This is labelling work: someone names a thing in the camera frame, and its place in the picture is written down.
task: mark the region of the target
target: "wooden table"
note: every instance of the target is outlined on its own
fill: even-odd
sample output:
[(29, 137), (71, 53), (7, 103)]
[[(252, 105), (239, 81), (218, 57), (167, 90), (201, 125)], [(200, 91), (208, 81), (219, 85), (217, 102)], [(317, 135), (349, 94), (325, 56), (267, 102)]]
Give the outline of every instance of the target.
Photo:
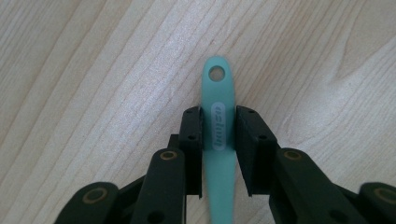
[[(396, 2), (2, 1), (0, 222), (52, 223), (76, 190), (120, 188), (200, 104), (225, 56), (236, 103), (336, 184), (396, 185)], [(239, 169), (235, 223), (272, 223)], [(188, 223), (208, 223), (206, 195)]]

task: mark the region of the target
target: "round hole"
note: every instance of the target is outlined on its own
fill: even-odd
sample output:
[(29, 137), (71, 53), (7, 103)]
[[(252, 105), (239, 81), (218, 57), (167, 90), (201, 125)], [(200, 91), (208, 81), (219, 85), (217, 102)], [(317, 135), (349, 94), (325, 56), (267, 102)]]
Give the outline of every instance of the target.
[(224, 69), (220, 66), (214, 66), (209, 71), (209, 77), (212, 81), (222, 81), (224, 76)]
[(338, 210), (332, 210), (332, 211), (330, 211), (329, 214), (330, 214), (330, 217), (338, 223), (347, 223), (348, 222), (347, 215), (345, 215), (344, 213), (342, 213)]
[(197, 137), (195, 137), (195, 135), (189, 135), (188, 138), (189, 138), (190, 140), (195, 140)]
[(102, 201), (107, 196), (107, 189), (97, 188), (91, 189), (82, 198), (82, 201), (87, 204), (93, 204)]
[(265, 136), (264, 134), (261, 134), (261, 135), (259, 135), (259, 139), (261, 139), (261, 140), (266, 140), (266, 139), (267, 139), (267, 136)]
[(154, 211), (148, 214), (149, 223), (161, 223), (165, 219), (165, 215), (161, 211)]
[(297, 161), (301, 158), (300, 153), (295, 152), (295, 151), (286, 151), (285, 153), (283, 153), (283, 155), (292, 161)]
[(396, 192), (391, 189), (378, 188), (374, 190), (375, 196), (382, 201), (396, 204)]
[(170, 161), (177, 157), (177, 153), (175, 151), (165, 151), (161, 153), (160, 157), (164, 161)]

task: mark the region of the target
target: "light wood tabletop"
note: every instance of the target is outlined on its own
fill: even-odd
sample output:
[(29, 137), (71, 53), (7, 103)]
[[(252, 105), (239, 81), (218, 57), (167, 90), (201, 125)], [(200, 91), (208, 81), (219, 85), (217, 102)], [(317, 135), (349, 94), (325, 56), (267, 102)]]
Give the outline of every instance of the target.
[[(228, 59), (235, 101), (334, 183), (396, 186), (396, 2), (0, 2), (0, 222), (52, 223), (80, 188), (119, 188)], [(234, 223), (273, 223), (236, 170)], [(207, 196), (187, 222), (209, 223)]]

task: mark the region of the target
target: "light blue handle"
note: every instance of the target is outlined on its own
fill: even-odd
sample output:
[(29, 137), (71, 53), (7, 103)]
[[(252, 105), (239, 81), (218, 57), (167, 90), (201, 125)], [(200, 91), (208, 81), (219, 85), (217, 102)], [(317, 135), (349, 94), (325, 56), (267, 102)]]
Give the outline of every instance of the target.
[[(222, 71), (223, 78), (212, 79), (210, 73), (213, 69)], [(211, 222), (231, 224), (235, 179), (234, 90), (230, 66), (222, 57), (211, 57), (205, 63), (202, 74), (202, 109), (204, 166)]]

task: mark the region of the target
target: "brand logo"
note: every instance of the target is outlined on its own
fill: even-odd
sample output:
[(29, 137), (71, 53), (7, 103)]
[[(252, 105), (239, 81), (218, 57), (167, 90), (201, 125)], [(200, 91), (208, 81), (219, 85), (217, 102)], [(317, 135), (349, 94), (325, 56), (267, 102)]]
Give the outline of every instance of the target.
[(215, 150), (223, 150), (226, 144), (226, 118), (225, 105), (215, 102), (211, 107), (212, 114), (212, 147)]

